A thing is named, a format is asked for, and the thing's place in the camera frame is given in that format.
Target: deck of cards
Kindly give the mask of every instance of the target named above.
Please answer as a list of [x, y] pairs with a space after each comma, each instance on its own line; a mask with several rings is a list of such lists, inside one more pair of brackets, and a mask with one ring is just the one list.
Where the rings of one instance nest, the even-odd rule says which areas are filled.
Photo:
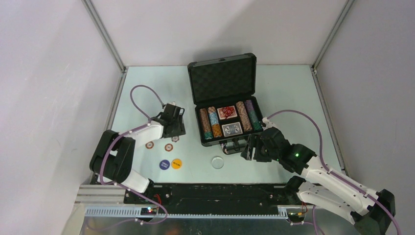
[[236, 114], [235, 106], [227, 106], [223, 108], [218, 109], [219, 119], [230, 119], [230, 118], [236, 118], [238, 114]]
[[240, 122], [222, 125], [222, 130], [225, 137], [242, 134]]

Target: blue round token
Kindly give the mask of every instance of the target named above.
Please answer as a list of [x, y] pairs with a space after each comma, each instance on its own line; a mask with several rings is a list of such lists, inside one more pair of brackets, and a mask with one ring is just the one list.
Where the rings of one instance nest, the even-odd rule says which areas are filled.
[[160, 169], [167, 170], [170, 167], [170, 162], [168, 160], [163, 160], [160, 162]]

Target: wall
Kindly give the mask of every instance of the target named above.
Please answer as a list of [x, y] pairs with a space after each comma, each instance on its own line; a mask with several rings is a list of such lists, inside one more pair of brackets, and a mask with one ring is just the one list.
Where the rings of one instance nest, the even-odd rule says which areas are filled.
[[81, 1], [0, 3], [0, 227], [60, 234], [120, 71]]
[[95, 0], [127, 65], [187, 65], [253, 52], [312, 64], [346, 0]]
[[414, 10], [413, 0], [356, 1], [318, 67], [351, 176], [395, 194], [403, 234], [414, 233]]

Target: brown poker chip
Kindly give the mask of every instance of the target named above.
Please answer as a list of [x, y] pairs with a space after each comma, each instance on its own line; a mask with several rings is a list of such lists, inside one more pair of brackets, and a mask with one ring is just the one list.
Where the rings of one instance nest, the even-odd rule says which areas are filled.
[[173, 150], [173, 145], [172, 145], [172, 144], [170, 144], [170, 143], [168, 143], [168, 144], [166, 144], [166, 146], [164, 147], [164, 149], [165, 149], [167, 152], [170, 152], [171, 150]]
[[153, 148], [153, 147], [154, 147], [154, 143], [153, 143], [152, 141], [150, 141], [150, 142], [148, 142], [148, 143], [146, 143], [146, 144], [145, 144], [145, 147], [146, 147], [147, 149], [151, 149], [151, 148]]

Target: yellow round token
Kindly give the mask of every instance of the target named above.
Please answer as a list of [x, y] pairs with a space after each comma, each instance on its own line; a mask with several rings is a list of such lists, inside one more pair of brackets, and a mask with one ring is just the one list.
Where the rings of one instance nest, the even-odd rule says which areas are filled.
[[182, 167], [182, 160], [180, 160], [180, 159], [174, 159], [174, 160], [171, 162], [171, 167], [172, 167], [173, 169], [179, 169], [180, 167]]

